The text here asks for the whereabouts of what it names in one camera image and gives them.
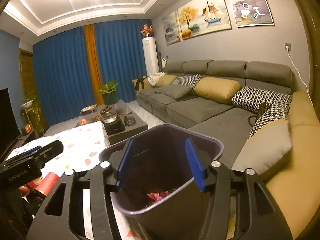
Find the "pink plastic bag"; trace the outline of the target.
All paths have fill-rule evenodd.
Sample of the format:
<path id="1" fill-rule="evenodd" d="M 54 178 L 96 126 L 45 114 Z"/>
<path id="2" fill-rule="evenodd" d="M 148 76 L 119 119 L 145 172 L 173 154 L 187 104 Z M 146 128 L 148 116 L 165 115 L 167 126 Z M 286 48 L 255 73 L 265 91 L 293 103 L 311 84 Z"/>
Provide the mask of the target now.
<path id="1" fill-rule="evenodd" d="M 169 195 L 169 191 L 164 191 L 164 192 L 152 192 L 148 193 L 147 196 L 149 200 L 152 203 L 159 202 L 160 200 L 163 200 L 165 197 Z"/>

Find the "black white patterned cushion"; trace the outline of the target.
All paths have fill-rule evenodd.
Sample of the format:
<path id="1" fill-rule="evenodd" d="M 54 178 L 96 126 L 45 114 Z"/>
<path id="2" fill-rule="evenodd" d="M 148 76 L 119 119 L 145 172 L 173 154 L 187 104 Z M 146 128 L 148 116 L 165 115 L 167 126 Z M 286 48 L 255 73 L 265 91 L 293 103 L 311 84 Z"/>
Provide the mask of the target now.
<path id="1" fill-rule="evenodd" d="M 178 76 L 172 84 L 175 85 L 183 85 L 183 86 L 190 86 L 194 88 L 202 79 L 201 74 L 196 75 L 187 75 L 187 76 Z"/>

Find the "plant on wooden stand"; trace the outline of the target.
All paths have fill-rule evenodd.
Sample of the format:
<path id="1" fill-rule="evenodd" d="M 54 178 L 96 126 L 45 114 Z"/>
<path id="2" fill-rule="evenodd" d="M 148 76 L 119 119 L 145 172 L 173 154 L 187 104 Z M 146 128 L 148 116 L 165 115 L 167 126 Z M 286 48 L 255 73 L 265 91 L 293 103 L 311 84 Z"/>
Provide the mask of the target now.
<path id="1" fill-rule="evenodd" d="M 46 121 L 41 107 L 41 102 L 36 94 L 24 94 L 22 115 L 29 122 L 37 135 L 43 136 L 46 130 Z"/>

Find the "grey plastic trash bin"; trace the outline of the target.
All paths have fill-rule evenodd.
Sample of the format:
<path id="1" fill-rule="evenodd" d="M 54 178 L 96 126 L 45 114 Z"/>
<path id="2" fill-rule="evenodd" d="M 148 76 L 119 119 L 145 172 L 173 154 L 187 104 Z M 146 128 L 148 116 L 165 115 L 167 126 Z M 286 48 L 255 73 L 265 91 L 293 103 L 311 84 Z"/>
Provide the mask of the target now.
<path id="1" fill-rule="evenodd" d="M 217 160 L 223 143 L 179 126 L 163 124 L 133 136 L 133 156 L 126 161 L 124 186 L 111 195 L 115 207 L 126 218 L 139 222 L 152 239 L 198 239 L 206 217 L 209 194 L 196 186 L 185 141 Z M 169 191 L 152 203 L 147 194 Z"/>

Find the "left landscape painting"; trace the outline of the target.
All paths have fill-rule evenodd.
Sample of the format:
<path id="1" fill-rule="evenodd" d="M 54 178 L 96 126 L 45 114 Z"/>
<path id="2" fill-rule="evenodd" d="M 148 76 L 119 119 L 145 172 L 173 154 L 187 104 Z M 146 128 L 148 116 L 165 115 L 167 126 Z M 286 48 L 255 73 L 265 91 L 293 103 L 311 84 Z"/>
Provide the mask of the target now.
<path id="1" fill-rule="evenodd" d="M 162 19 L 164 31 L 165 31 L 165 42 L 169 46 L 171 44 L 180 42 L 180 33 L 178 29 L 177 13 L 173 11 Z"/>

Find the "mustard cushion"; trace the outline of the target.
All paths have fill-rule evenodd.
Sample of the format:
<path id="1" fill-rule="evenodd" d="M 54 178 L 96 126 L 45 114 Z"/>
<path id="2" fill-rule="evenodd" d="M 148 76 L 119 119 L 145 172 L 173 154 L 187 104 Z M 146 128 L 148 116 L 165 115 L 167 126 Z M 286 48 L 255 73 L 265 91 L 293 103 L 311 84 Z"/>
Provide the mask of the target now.
<path id="1" fill-rule="evenodd" d="M 202 98 L 225 105 L 231 105 L 233 96 L 235 96 L 241 88 L 242 85 L 235 80 L 204 77 L 195 86 L 194 92 Z"/>
<path id="2" fill-rule="evenodd" d="M 162 77 L 159 78 L 157 83 L 155 84 L 155 87 L 162 87 L 166 85 L 170 85 L 173 83 L 173 81 L 177 78 L 176 75 L 163 75 Z"/>

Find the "orange curtain strip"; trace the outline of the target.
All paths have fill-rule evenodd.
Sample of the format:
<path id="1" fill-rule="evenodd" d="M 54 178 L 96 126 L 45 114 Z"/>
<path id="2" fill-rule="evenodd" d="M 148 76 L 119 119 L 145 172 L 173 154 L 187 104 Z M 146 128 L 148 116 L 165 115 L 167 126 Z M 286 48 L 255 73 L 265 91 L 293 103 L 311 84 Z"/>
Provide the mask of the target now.
<path id="1" fill-rule="evenodd" d="M 95 41 L 95 28 L 93 24 L 84 26 L 84 34 L 86 41 L 87 59 L 89 73 L 91 77 L 92 89 L 97 105 L 103 105 L 103 96 L 99 92 L 103 86 L 99 60 L 97 55 L 97 46 Z"/>

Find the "mustard cushion near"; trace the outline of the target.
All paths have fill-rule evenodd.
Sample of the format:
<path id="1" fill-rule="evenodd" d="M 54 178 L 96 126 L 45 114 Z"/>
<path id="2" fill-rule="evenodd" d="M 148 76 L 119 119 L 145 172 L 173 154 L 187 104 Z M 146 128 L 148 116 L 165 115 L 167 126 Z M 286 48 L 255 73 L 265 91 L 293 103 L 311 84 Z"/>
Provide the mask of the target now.
<path id="1" fill-rule="evenodd" d="M 204 77 L 195 86 L 194 92 L 202 98 L 225 105 L 231 105 L 233 96 L 235 96 L 241 88 L 242 85 L 235 80 Z"/>

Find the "right framed painting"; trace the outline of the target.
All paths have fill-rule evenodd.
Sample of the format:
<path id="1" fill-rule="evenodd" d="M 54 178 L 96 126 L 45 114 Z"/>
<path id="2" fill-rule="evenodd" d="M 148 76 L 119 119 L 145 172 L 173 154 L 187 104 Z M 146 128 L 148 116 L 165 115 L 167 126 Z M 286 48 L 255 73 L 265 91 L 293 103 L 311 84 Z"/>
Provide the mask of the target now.
<path id="1" fill-rule="evenodd" d="M 238 28 L 274 25 L 267 0 L 229 0 Z"/>

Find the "blue window curtain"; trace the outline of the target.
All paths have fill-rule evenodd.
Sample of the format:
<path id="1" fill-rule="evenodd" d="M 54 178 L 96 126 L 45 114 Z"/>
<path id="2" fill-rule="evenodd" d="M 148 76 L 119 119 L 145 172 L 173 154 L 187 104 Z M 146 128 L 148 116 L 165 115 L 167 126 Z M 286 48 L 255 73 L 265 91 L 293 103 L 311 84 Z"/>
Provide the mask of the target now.
<path id="1" fill-rule="evenodd" d="M 143 36 L 150 19 L 118 20 L 94 24 L 98 66 L 102 83 L 118 84 L 118 97 L 136 99 L 133 79 L 146 75 Z M 44 116 L 50 126 L 79 116 L 95 103 L 89 73 L 85 29 L 71 29 L 34 45 L 34 75 Z"/>

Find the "green potted plant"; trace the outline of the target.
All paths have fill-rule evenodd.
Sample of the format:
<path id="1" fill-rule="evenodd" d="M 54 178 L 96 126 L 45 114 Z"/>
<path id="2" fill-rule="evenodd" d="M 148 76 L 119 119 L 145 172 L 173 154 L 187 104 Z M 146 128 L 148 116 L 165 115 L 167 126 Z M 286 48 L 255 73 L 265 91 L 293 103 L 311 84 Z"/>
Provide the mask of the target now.
<path id="1" fill-rule="evenodd" d="M 110 82 L 104 84 L 99 91 L 99 93 L 102 94 L 103 101 L 106 106 L 114 105 L 119 101 L 117 95 L 117 86 L 118 84 L 116 81 L 111 80 Z"/>

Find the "dark coffee table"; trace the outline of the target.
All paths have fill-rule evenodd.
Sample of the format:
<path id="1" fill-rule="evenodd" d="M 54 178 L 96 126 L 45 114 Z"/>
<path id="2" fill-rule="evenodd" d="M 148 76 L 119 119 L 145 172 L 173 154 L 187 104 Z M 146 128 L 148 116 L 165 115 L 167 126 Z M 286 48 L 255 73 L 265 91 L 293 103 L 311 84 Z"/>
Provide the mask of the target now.
<path id="1" fill-rule="evenodd" d="M 125 103 L 123 100 L 119 100 L 117 104 L 112 106 L 119 115 L 119 118 L 124 125 L 124 129 L 111 134 L 111 126 L 108 125 L 105 128 L 111 145 L 121 142 L 148 129 L 148 124 L 139 115 L 137 115 L 137 111 L 131 106 L 133 103 L 136 102 L 134 101 L 131 103 Z M 81 115 L 77 118 L 50 126 L 44 135 L 52 136 L 68 129 L 76 128 L 77 124 L 82 119 L 86 119 L 90 123 L 93 123 L 94 121 L 98 120 L 99 111 L 102 110 L 103 107 L 104 105 L 100 105 L 97 107 L 96 112 Z"/>

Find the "houndstooth patterned cushion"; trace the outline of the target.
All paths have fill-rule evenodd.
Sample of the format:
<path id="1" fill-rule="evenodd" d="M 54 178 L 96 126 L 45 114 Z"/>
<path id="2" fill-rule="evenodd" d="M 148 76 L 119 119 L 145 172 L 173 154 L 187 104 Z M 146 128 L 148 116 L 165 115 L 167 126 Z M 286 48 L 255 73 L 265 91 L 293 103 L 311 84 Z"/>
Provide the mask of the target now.
<path id="1" fill-rule="evenodd" d="M 269 106 L 272 106 L 274 103 L 282 101 L 284 106 L 289 109 L 291 100 L 292 95 L 288 93 L 284 94 L 272 90 L 245 86 L 232 97 L 232 104 L 235 107 L 257 113 L 261 103 L 267 103 Z"/>

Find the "grey cushion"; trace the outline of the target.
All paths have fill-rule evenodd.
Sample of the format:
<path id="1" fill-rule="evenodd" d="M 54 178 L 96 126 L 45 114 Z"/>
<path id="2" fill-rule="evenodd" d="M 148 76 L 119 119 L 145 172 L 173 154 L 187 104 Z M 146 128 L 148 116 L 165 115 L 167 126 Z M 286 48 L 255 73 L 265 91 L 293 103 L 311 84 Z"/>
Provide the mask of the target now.
<path id="1" fill-rule="evenodd" d="M 189 94 L 191 90 L 192 87 L 188 85 L 170 84 L 157 88 L 155 93 L 167 95 L 173 99 L 180 99 Z"/>

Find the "middle sailboat painting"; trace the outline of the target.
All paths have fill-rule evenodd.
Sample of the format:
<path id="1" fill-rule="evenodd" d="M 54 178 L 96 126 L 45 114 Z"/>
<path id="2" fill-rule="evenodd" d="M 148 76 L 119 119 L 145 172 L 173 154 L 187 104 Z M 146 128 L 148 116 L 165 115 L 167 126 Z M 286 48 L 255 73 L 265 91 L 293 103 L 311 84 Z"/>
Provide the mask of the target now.
<path id="1" fill-rule="evenodd" d="M 177 10 L 182 39 L 232 28 L 225 0 L 192 0 Z"/>

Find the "white standing air conditioner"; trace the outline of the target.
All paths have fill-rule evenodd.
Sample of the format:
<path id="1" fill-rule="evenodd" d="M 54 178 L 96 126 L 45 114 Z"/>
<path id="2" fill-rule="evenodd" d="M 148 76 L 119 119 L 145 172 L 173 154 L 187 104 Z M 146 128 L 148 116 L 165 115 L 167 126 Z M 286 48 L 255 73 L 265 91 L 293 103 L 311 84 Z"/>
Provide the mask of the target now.
<path id="1" fill-rule="evenodd" d="M 142 43 L 147 75 L 158 73 L 159 66 L 155 38 L 145 37 L 142 39 Z"/>

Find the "artificial orange flower bouquet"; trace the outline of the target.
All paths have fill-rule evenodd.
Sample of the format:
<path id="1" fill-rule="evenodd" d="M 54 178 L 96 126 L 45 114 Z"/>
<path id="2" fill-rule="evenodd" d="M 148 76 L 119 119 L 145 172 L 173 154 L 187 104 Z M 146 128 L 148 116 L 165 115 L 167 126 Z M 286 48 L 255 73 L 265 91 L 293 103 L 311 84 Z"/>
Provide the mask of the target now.
<path id="1" fill-rule="evenodd" d="M 151 37 L 153 35 L 153 27 L 151 24 L 144 24 L 140 30 L 144 37 Z"/>

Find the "glass teapot on base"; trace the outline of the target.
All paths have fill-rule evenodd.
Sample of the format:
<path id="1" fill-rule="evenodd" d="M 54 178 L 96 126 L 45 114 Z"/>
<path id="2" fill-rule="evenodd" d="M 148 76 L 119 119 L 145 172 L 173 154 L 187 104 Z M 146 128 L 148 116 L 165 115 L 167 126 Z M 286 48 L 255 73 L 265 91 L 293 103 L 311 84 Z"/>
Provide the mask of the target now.
<path id="1" fill-rule="evenodd" d="M 111 106 L 105 106 L 100 111 L 100 121 L 103 123 L 108 135 L 125 131 L 125 126 L 120 116 Z"/>

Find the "black flat television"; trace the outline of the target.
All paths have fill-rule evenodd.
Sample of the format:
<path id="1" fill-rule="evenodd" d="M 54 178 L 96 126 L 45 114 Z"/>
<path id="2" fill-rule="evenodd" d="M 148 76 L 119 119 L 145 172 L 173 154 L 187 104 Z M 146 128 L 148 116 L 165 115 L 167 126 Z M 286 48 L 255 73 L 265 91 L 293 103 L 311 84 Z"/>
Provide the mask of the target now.
<path id="1" fill-rule="evenodd" d="M 15 116 L 11 107 L 9 91 L 7 88 L 1 89 L 1 107 L 0 107 L 0 143 L 1 158 L 5 156 L 20 136 Z"/>

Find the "grey sectional sofa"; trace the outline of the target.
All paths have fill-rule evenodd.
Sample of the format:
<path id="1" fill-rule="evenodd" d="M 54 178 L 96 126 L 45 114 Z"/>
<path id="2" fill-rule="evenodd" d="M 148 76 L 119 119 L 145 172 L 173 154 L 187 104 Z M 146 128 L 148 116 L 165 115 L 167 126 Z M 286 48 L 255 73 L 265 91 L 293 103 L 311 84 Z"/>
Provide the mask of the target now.
<path id="1" fill-rule="evenodd" d="M 291 67 L 260 61 L 179 61 L 136 83 L 163 120 L 222 141 L 221 162 L 266 180 L 294 239 L 319 239 L 319 119 Z"/>

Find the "black plastic bag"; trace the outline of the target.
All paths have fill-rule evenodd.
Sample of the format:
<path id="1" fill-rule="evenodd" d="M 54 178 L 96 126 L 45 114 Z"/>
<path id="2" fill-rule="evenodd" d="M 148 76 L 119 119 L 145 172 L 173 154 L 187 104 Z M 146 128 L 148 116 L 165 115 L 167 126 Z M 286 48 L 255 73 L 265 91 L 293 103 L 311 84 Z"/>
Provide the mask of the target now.
<path id="1" fill-rule="evenodd" d="M 39 208 L 41 207 L 42 203 L 44 202 L 45 198 L 46 195 L 36 189 L 30 191 L 29 194 L 26 196 L 27 200 L 24 202 L 27 213 L 29 213 L 32 216 L 35 216 Z"/>

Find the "patterned white tablecloth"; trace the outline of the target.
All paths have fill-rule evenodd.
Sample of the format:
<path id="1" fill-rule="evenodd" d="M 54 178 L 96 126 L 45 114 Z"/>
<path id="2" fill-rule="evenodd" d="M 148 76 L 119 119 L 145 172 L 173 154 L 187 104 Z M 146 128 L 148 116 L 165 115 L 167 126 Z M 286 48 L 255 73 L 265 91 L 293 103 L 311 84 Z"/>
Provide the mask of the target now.
<path id="1" fill-rule="evenodd" d="M 41 170 L 43 178 L 49 172 L 62 176 L 63 172 L 69 168 L 74 169 L 76 172 L 91 170 L 95 165 L 100 163 L 100 152 L 110 146 L 108 136 L 102 124 L 95 123 L 71 128 L 52 136 L 28 142 L 26 145 L 14 149 L 7 159 L 27 152 L 36 146 L 46 146 L 55 140 L 62 142 L 63 152 L 45 164 L 45 167 Z M 83 190 L 83 197 L 85 236 L 88 239 L 93 239 L 89 190 Z M 134 223 L 130 224 L 128 219 L 118 210 L 114 211 L 122 239 L 144 239 L 139 226 Z"/>

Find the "mustard cushion far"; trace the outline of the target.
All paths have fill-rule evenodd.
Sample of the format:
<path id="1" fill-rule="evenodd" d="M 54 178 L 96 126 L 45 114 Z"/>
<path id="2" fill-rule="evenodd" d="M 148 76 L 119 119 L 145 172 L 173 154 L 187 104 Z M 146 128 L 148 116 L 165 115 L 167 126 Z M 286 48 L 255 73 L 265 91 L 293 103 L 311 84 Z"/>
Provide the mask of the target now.
<path id="1" fill-rule="evenodd" d="M 170 85 L 173 83 L 173 81 L 177 78 L 176 75 L 163 75 L 162 77 L 159 78 L 157 83 L 155 84 L 155 87 L 162 87 L 166 85 Z"/>

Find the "red cylindrical can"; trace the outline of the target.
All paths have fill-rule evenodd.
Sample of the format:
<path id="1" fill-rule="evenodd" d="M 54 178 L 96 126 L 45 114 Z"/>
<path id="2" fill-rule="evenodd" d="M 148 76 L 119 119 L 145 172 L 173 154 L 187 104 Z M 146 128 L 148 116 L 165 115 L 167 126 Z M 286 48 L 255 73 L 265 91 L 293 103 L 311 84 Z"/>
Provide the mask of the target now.
<path id="1" fill-rule="evenodd" d="M 43 180 L 35 188 L 36 191 L 39 191 L 41 194 L 48 196 L 49 192 L 54 187 L 55 183 L 60 179 L 60 177 L 54 172 L 49 172 Z"/>

